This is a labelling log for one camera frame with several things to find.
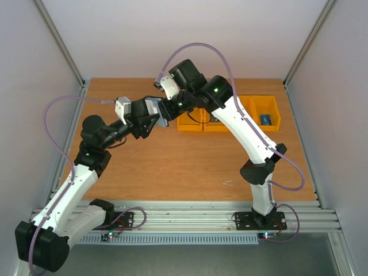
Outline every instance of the wooden tabletop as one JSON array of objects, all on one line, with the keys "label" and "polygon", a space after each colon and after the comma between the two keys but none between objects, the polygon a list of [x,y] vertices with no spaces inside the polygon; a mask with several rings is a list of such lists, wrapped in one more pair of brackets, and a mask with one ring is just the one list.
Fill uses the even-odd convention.
[{"label": "wooden tabletop", "polygon": [[[127,96],[132,101],[146,95],[164,97],[153,87],[153,81],[92,79],[87,96],[95,99]],[[274,187],[275,200],[316,200],[282,81],[237,79],[236,88],[239,95],[276,96],[281,127],[279,132],[267,135],[287,146],[287,156],[306,175],[307,182],[301,191]],[[101,116],[106,124],[117,119],[113,105],[86,102],[70,151],[72,160],[81,142],[82,121],[92,114]],[[180,132],[176,121],[169,124],[168,128],[154,127],[146,139],[136,140],[129,135],[126,144],[110,149],[112,158],[108,167],[84,199],[252,201],[250,184],[239,173],[248,155],[231,132]],[[298,172],[284,160],[276,164],[274,180],[288,187],[297,187],[301,182]]]}]

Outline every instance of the orange bin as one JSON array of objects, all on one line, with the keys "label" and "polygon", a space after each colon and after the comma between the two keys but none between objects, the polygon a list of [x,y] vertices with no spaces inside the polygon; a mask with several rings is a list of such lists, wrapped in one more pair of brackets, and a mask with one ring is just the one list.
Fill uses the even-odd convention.
[{"label": "orange bin", "polygon": [[[254,119],[256,119],[256,112],[252,103],[252,96],[250,95],[239,95],[241,104],[244,106],[248,114]],[[204,111],[204,122],[210,120],[210,115],[206,110]],[[209,122],[204,125],[204,131],[207,132],[226,132],[229,131],[228,128],[221,122]]]},{"label": "orange bin", "polygon": [[[256,117],[255,122],[263,131],[279,131],[281,124],[281,116],[277,108],[275,96],[252,96]],[[271,125],[261,125],[260,116],[269,115],[271,117]]]},{"label": "orange bin", "polygon": [[[204,122],[203,110],[200,108],[195,108],[190,115],[198,122]],[[177,118],[177,129],[179,131],[202,131],[203,124],[193,121],[188,117],[186,113],[181,114]]]}]

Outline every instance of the robotic arm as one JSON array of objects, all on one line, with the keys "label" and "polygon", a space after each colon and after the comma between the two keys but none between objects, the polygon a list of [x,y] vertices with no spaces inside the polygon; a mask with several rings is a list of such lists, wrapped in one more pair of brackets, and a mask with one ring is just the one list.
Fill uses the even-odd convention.
[{"label": "robotic arm", "polygon": [[[31,239],[37,227],[42,225],[42,220],[46,219],[32,250],[33,263],[51,272],[57,271],[65,262],[70,248],[80,238],[99,225],[109,225],[114,220],[114,205],[103,200],[94,200],[82,214],[68,220],[85,192],[108,165],[111,154],[107,149],[129,134],[136,139],[145,139],[155,125],[166,127],[169,121],[194,108],[204,108],[219,119],[244,147],[250,159],[240,169],[240,173],[251,184],[253,219],[259,229],[264,229],[272,220],[276,208],[272,205],[274,201],[271,200],[272,191],[269,190],[271,186],[268,182],[272,179],[275,164],[280,157],[270,149],[284,154],[286,147],[270,140],[237,99],[245,117],[239,114],[231,85],[225,78],[214,76],[207,81],[189,59],[179,63],[169,73],[171,77],[165,76],[160,83],[154,83],[157,89],[166,93],[166,98],[147,96],[131,102],[126,97],[120,97],[115,102],[119,118],[116,122],[107,126],[96,115],[83,121],[80,134],[82,142],[74,160],[74,181],[70,183],[70,174],[53,199],[30,223],[19,223],[16,241],[20,259],[28,260]],[[246,120],[266,139],[268,147],[265,147]]]}]

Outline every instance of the white wall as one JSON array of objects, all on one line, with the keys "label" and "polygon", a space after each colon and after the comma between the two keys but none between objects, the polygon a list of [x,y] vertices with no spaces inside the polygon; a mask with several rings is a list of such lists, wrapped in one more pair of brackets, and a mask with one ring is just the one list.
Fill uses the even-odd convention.
[{"label": "white wall", "polygon": [[289,86],[316,182],[367,275],[368,2],[340,0]]},{"label": "white wall", "polygon": [[[43,131],[43,109],[79,87],[33,1],[2,1],[0,38],[0,275],[11,275],[18,259],[14,230],[45,204],[56,161]],[[50,112],[57,141],[70,111],[60,103]]]},{"label": "white wall", "polygon": [[[180,46],[204,42],[235,77],[284,78],[325,0],[45,0],[85,79],[157,77]],[[188,49],[205,76],[226,75],[216,54]]]}]

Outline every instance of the vertical metal post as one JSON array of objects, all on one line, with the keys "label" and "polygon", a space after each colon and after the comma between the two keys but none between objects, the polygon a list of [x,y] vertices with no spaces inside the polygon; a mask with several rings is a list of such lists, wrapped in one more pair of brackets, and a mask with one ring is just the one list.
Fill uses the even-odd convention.
[{"label": "vertical metal post", "polygon": [[67,63],[69,64],[70,68],[72,69],[76,79],[78,80],[81,87],[83,87],[84,80],[76,67],[73,58],[71,57],[67,47],[65,46],[62,37],[60,36],[58,30],[56,29],[55,24],[52,22],[50,15],[47,12],[45,5],[43,4],[42,0],[33,0],[37,9],[39,10],[43,20],[45,21],[46,26],[48,27],[52,37],[55,39],[57,46],[60,48],[64,58],[66,59]]},{"label": "vertical metal post", "polygon": [[306,53],[310,49],[311,45],[313,44],[316,36],[320,32],[323,24],[325,23],[327,17],[329,16],[332,8],[335,6],[335,3],[337,0],[327,0],[326,4],[324,5],[321,13],[319,14],[316,23],[314,24],[312,30],[308,34],[308,37],[306,38],[304,45],[302,46],[299,54],[297,55],[292,67],[290,68],[288,74],[286,75],[286,78],[284,80],[284,84],[288,85],[291,79],[293,78],[296,70],[298,69],[299,65],[303,61]]}]

